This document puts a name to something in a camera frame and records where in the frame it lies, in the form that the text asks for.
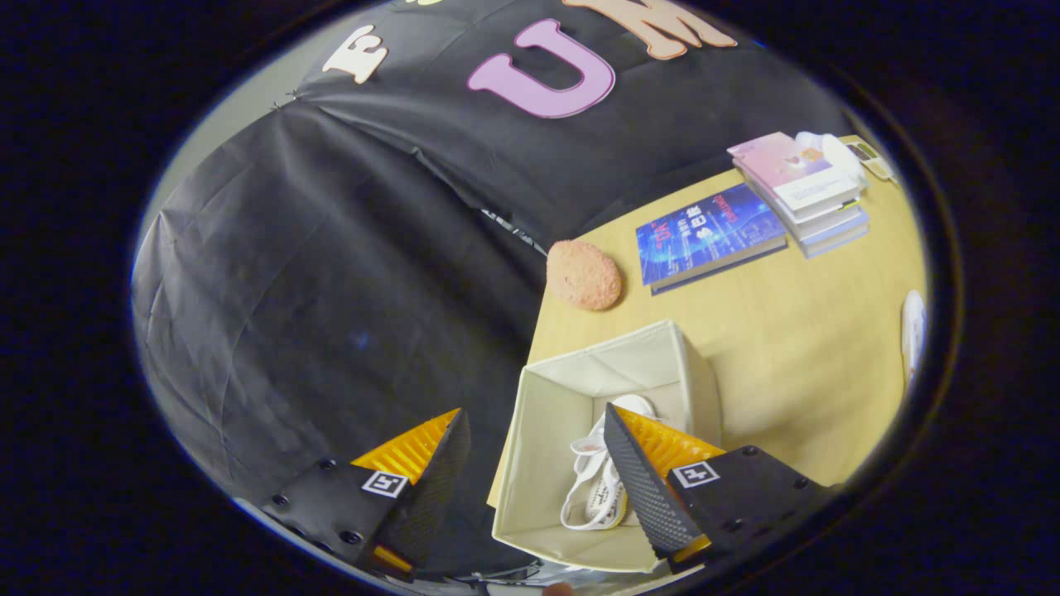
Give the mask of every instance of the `black fabric backdrop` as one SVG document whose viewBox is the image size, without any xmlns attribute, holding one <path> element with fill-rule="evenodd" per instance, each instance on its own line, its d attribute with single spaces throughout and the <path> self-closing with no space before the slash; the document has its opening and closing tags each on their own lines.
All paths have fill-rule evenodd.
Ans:
<svg viewBox="0 0 1060 596">
<path fill-rule="evenodd" d="M 543 120 L 467 89 L 498 52 L 554 88 L 576 84 L 562 60 L 512 42 L 547 17 L 615 69 L 603 102 Z M 134 269 L 138 349 L 177 439 L 252 503 L 324 455 L 349 460 L 466 408 L 474 449 L 424 568 L 512 568 L 530 557 L 491 538 L 485 495 L 545 262 L 479 210 L 547 248 L 728 170 L 740 141 L 849 123 L 736 32 L 737 48 L 662 62 L 560 0 L 388 3 L 360 24 L 389 50 L 371 80 L 321 72 L 321 56 L 295 101 L 163 204 Z"/>
</svg>

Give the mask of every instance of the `letter u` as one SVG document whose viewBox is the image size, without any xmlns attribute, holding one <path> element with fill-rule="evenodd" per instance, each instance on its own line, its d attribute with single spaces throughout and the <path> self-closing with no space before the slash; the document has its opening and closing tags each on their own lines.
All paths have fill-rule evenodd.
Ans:
<svg viewBox="0 0 1060 596">
<path fill-rule="evenodd" d="M 519 48 L 548 50 L 582 73 L 569 89 L 553 89 L 512 66 L 512 56 L 497 54 L 479 65 L 467 80 L 474 91 L 485 89 L 538 118 L 566 118 L 603 101 L 615 87 L 615 69 L 562 31 L 560 21 L 543 19 L 515 36 Z"/>
</svg>

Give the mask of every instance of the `tabletop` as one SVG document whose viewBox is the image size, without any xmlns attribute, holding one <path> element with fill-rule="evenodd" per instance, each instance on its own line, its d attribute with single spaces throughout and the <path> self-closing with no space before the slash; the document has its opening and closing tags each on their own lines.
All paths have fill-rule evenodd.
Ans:
<svg viewBox="0 0 1060 596">
<path fill-rule="evenodd" d="M 546 288 L 528 362 L 673 319 L 717 374 L 719 446 L 753 443 L 816 483 L 841 483 L 901 403 L 902 301 L 911 290 L 930 298 L 913 206 L 897 181 L 869 174 L 865 236 L 806 259 L 789 235 L 783 250 L 652 296 L 641 285 L 636 228 L 742 181 L 736 170 L 719 174 L 581 236 L 614 259 L 622 296 L 588 312 Z M 494 507 L 499 478 L 488 498 Z"/>
</svg>

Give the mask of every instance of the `stack of books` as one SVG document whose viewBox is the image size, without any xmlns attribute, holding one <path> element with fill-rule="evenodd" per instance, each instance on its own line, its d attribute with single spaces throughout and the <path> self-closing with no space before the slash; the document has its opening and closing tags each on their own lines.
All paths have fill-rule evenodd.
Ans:
<svg viewBox="0 0 1060 596">
<path fill-rule="evenodd" d="M 868 214 L 858 205 L 860 185 L 816 148 L 774 133 L 728 152 L 808 259 L 868 233 Z"/>
</svg>

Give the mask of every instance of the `beige storage bin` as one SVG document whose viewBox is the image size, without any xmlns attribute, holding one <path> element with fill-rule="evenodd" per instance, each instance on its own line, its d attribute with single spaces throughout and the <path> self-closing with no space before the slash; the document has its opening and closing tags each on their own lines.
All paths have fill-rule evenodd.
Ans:
<svg viewBox="0 0 1060 596">
<path fill-rule="evenodd" d="M 560 508 L 575 481 L 570 442 L 586 436 L 604 405 L 625 393 L 648 398 L 664 424 L 721 444 L 713 371 L 672 320 L 528 365 L 501 462 L 495 539 L 556 563 L 652 571 L 655 554 L 632 511 L 610 530 L 569 530 L 560 524 Z"/>
</svg>

